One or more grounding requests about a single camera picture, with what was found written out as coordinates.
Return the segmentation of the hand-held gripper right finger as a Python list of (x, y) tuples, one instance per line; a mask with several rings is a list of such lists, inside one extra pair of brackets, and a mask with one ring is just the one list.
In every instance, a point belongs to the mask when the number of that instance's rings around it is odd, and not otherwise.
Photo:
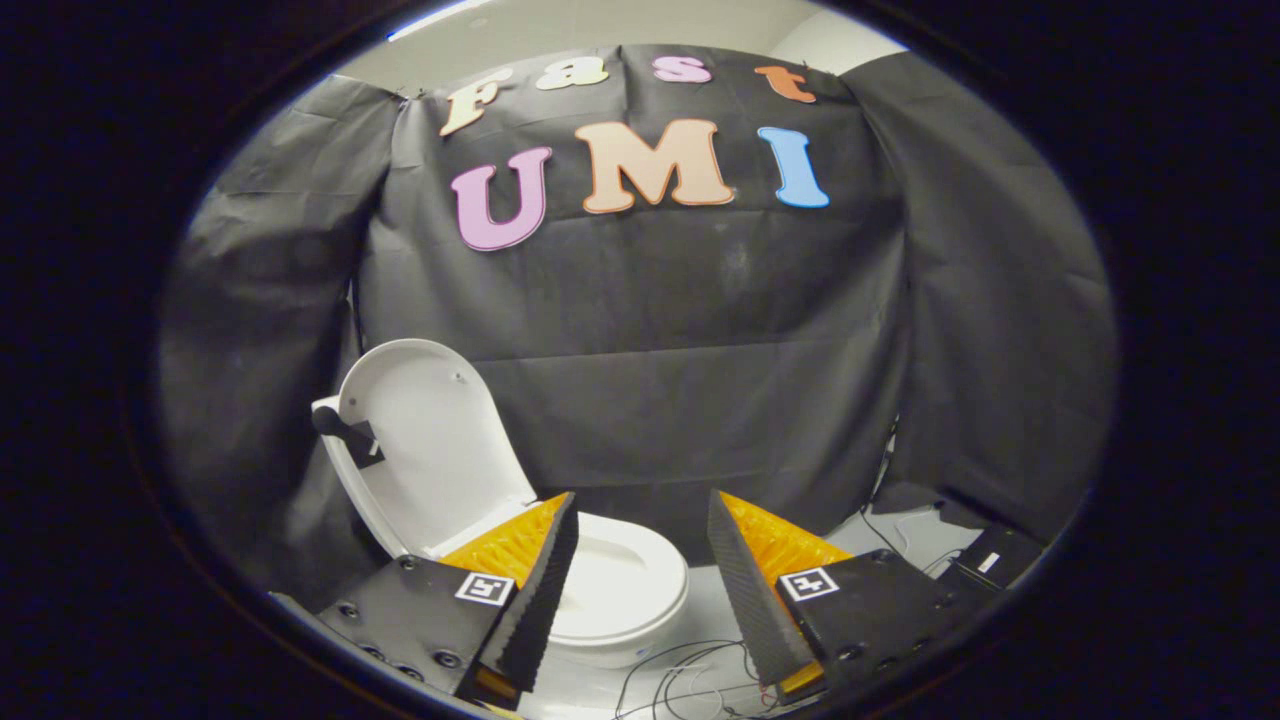
[(782, 705), (895, 682), (977, 610), (891, 550), (850, 553), (723, 491), (707, 538), (748, 656)]

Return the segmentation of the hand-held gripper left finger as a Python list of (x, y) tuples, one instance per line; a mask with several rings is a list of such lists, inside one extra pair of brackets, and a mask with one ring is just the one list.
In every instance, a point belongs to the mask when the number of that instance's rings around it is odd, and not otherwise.
[(317, 619), (397, 676), (512, 710), (536, 684), (579, 525), (575, 495), (557, 495), (442, 559), (393, 559)]

